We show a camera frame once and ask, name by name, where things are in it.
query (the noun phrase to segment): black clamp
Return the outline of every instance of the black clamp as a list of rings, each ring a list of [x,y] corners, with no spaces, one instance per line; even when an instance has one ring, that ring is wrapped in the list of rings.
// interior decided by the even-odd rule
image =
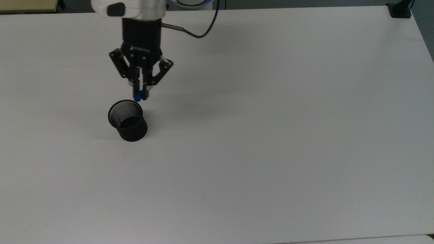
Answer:
[[[165,59],[161,52],[157,56],[149,50],[133,47],[126,43],[123,43],[121,48],[112,51],[110,58],[121,77],[128,79],[132,83],[133,97],[136,102],[148,99],[149,90],[157,85],[173,66],[173,62]],[[157,62],[159,62],[160,72],[152,76],[153,65]],[[142,90],[140,90],[140,70],[143,77]]]
[[[387,3],[389,7],[389,13],[392,18],[409,19],[411,17],[411,11],[408,5],[412,0],[402,0],[399,3]]]

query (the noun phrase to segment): mesh pen holder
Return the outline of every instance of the mesh pen holder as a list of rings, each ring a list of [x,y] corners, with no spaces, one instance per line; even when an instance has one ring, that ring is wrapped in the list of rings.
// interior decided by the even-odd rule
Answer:
[[[136,142],[148,132],[141,106],[132,100],[119,101],[108,111],[108,121],[116,128],[122,139]]]

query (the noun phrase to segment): black cable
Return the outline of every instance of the black cable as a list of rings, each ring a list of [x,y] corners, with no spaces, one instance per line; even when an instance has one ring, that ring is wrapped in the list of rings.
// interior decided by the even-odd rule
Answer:
[[[195,35],[195,34],[191,33],[190,31],[188,31],[186,29],[184,29],[183,31],[185,33],[189,34],[190,36],[195,37],[195,38],[204,38],[204,37],[206,37],[208,35],[208,33],[211,31],[211,28],[213,28],[214,22],[216,21],[216,18],[217,18],[217,14],[218,14],[219,8],[220,8],[220,0],[217,0],[216,13],[214,14],[213,21],[211,22],[210,27],[207,29],[207,31],[203,35],[200,35],[200,36]]]

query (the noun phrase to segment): gray floor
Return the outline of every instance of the gray floor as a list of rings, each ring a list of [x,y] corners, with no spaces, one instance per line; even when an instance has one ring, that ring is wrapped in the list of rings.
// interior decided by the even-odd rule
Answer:
[[[66,9],[59,9],[61,13],[93,12],[90,0],[64,1]],[[399,0],[227,0],[227,9],[384,6],[388,2],[397,3]],[[416,0],[412,12],[434,60],[434,0]]]

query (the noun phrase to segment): white tabletop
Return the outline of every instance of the white tabletop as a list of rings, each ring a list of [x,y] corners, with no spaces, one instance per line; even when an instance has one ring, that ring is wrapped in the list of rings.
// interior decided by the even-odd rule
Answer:
[[[318,241],[315,244],[434,244],[434,240],[426,235],[364,238],[339,241]]]
[[[213,13],[169,12],[203,32]],[[434,65],[387,7],[228,10],[141,102],[120,19],[0,16],[0,242],[272,244],[434,233]]]

